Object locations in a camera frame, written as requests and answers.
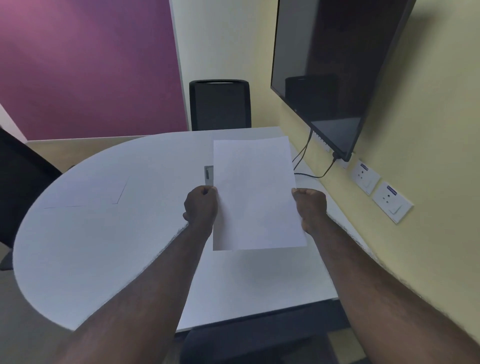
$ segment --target fist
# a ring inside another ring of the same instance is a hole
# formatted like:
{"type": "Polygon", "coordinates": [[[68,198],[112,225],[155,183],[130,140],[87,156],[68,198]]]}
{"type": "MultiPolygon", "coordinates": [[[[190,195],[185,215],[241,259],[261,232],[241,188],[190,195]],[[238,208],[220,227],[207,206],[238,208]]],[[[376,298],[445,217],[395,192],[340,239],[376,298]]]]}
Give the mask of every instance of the fist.
{"type": "Polygon", "coordinates": [[[327,217],[327,199],[323,192],[308,188],[292,188],[302,228],[312,235],[318,224],[327,217]]]}
{"type": "Polygon", "coordinates": [[[195,187],[188,195],[185,203],[183,218],[189,225],[201,227],[213,227],[218,202],[216,199],[216,188],[211,186],[195,187]]]}

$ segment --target wall-mounted tv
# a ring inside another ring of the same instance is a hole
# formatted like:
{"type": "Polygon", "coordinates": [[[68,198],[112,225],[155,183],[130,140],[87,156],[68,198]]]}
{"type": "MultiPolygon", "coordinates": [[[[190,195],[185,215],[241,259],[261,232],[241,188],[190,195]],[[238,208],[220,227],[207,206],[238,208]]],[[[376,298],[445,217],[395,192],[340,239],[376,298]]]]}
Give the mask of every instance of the wall-mounted tv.
{"type": "Polygon", "coordinates": [[[349,161],[415,0],[279,0],[271,88],[349,161]]]}

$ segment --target tabletop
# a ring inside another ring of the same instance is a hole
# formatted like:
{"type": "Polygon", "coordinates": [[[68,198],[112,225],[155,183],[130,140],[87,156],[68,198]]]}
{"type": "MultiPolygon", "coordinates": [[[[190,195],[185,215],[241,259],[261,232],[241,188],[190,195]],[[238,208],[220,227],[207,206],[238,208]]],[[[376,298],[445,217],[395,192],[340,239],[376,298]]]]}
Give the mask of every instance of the tabletop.
{"type": "MultiPolygon", "coordinates": [[[[76,329],[133,280],[185,225],[187,193],[205,182],[213,140],[283,136],[278,127],[165,133],[106,149],[60,176],[59,189],[84,173],[129,174],[115,205],[43,208],[42,194],[15,240],[19,288],[43,316],[76,329]]],[[[297,151],[292,147],[292,155],[297,151]]],[[[297,171],[311,174],[305,162],[297,171]]],[[[361,245],[362,238],[318,180],[298,187],[327,195],[327,210],[361,245]]],[[[301,248],[213,251],[208,239],[177,331],[337,297],[313,240],[301,248]]]]}

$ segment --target black office chair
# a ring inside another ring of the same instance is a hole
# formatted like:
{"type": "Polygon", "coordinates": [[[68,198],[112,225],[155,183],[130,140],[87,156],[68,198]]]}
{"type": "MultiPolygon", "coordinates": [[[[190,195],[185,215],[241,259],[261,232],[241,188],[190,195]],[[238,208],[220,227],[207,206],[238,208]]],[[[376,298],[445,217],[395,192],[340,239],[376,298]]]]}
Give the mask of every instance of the black office chair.
{"type": "Polygon", "coordinates": [[[250,87],[242,80],[190,82],[192,130],[252,127],[250,87]]]}
{"type": "MultiPolygon", "coordinates": [[[[61,172],[0,128],[0,242],[13,248],[20,223],[38,196],[61,172]]],[[[12,269],[12,250],[0,270],[12,269]]]]}

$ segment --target paper sheet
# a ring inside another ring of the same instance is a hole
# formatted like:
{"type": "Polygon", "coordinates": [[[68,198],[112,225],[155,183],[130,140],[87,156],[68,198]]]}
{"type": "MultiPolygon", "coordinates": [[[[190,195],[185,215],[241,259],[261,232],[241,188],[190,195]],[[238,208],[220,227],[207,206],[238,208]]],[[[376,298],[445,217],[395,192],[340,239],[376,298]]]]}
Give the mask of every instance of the paper sheet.
{"type": "Polygon", "coordinates": [[[306,246],[291,189],[295,176],[288,137],[215,140],[219,209],[214,250],[306,246]]]}
{"type": "Polygon", "coordinates": [[[127,184],[124,171],[96,174],[72,170],[69,183],[58,183],[41,196],[43,208],[117,204],[127,184]]]}

